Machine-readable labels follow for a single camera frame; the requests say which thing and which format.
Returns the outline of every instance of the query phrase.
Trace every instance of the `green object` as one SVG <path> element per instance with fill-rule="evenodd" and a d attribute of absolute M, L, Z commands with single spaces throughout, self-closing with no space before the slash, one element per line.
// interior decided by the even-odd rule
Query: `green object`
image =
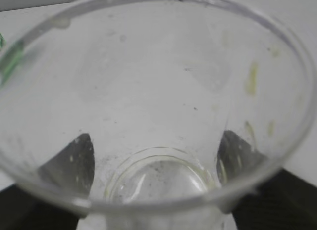
<path fill-rule="evenodd" d="M 23 43 L 17 42 L 0 60 L 0 85 L 3 85 L 23 54 Z"/>
<path fill-rule="evenodd" d="M 0 51 L 5 46 L 5 40 L 3 35 L 0 33 Z"/>

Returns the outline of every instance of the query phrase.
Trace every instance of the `clear plastic cup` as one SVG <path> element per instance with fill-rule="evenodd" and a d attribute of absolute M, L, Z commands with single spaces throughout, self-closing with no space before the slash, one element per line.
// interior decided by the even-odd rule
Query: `clear plastic cup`
<path fill-rule="evenodd" d="M 281 168 L 315 113 L 299 39 L 235 0 L 82 0 L 0 55 L 1 167 L 96 230 L 211 229 Z M 264 159 L 228 178 L 224 131 Z M 94 147 L 89 194 L 42 166 L 80 134 Z"/>

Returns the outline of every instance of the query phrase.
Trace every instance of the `yellow stain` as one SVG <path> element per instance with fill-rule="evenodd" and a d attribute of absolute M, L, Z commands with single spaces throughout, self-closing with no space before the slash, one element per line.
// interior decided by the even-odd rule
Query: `yellow stain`
<path fill-rule="evenodd" d="M 252 143 L 253 143 L 252 145 L 256 149 L 257 148 L 256 137 L 254 135 L 253 128 L 252 128 L 251 124 L 249 123 L 249 121 L 246 121 L 244 123 L 244 128 L 245 128 L 246 132 L 251 136 Z"/>
<path fill-rule="evenodd" d="M 247 95 L 255 96 L 256 86 L 257 86 L 257 73 L 258 73 L 258 63 L 253 61 L 250 66 L 249 75 L 245 81 L 245 92 Z"/>
<path fill-rule="evenodd" d="M 274 129 L 275 129 L 275 121 L 272 120 L 269 122 L 269 124 L 267 126 L 267 135 L 269 137 L 272 137 L 274 135 Z"/>

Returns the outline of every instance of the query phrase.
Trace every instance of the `white table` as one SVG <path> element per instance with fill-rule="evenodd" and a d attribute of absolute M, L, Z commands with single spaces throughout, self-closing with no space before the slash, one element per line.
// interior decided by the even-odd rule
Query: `white table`
<path fill-rule="evenodd" d="M 268 14 L 280 18 L 285 24 L 302 39 L 307 49 L 317 64 L 317 0 L 242 0 L 255 7 L 261 8 Z M 6 40 L 11 40 L 14 35 L 21 32 L 40 19 L 45 19 L 49 14 L 66 4 L 43 6 L 30 9 L 0 12 L 0 32 Z M 312 127 L 298 152 L 287 162 L 285 168 L 300 178 L 317 186 L 317 123 Z M 0 190 L 6 188 L 13 181 L 0 171 Z"/>

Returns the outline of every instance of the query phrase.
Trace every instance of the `cup rim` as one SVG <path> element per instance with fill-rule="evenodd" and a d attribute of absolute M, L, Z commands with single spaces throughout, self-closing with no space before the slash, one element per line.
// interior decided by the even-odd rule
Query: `cup rim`
<path fill-rule="evenodd" d="M 65 12 L 72 11 L 74 8 L 83 6 L 98 0 L 79 0 L 71 3 L 66 8 L 59 10 L 53 16 L 46 20 L 42 20 L 41 23 L 35 24 L 33 28 L 37 28 L 38 25 L 46 23 L 52 18 L 59 18 Z M 57 204 L 59 206 L 68 208 L 74 212 L 80 214 L 88 214 L 92 212 L 96 213 L 120 213 L 120 214 L 153 214 L 153 213 L 166 213 L 171 211 L 179 211 L 190 208 L 195 208 L 204 205 L 217 205 L 223 201 L 234 200 L 246 193 L 252 192 L 256 185 L 267 180 L 279 169 L 285 160 L 296 151 L 297 147 L 302 143 L 306 134 L 308 133 L 314 117 L 317 104 L 317 97 L 314 97 L 314 93 L 317 93 L 317 76 L 316 69 L 311 56 L 300 41 L 300 39 L 282 22 L 275 17 L 270 17 L 260 12 L 257 9 L 253 9 L 238 0 L 201 0 L 201 3 L 214 7 L 222 7 L 227 11 L 237 11 L 243 16 L 249 17 L 252 20 L 260 23 L 262 26 L 266 26 L 272 32 L 274 32 L 280 39 L 284 40 L 288 46 L 291 47 L 297 58 L 303 64 L 307 75 L 309 76 L 309 84 L 307 86 L 308 92 L 305 94 L 308 97 L 307 105 L 305 106 L 305 114 L 302 117 L 300 125 L 287 137 L 285 145 L 280 148 L 280 152 L 283 155 L 268 159 L 261 164 L 253 173 L 238 177 L 233 181 L 225 184 L 220 189 L 213 189 L 212 191 L 202 193 L 199 196 L 189 197 L 185 199 L 178 199 L 173 201 L 158 202 L 158 203 L 145 203 L 145 204 L 113 204 L 107 202 L 105 199 L 93 199 L 85 198 L 79 195 L 72 195 L 62 191 L 61 189 L 49 184 L 44 183 L 36 178 L 30 177 L 30 175 L 24 173 L 20 169 L 17 169 L 12 165 L 5 156 L 1 155 L 0 166 L 12 176 L 26 191 L 36 195 L 45 201 Z M 0 52 L 0 59 L 3 58 L 6 53 L 19 41 L 23 41 L 30 35 L 33 29 L 24 33 L 23 36 L 17 37 L 12 43 Z"/>

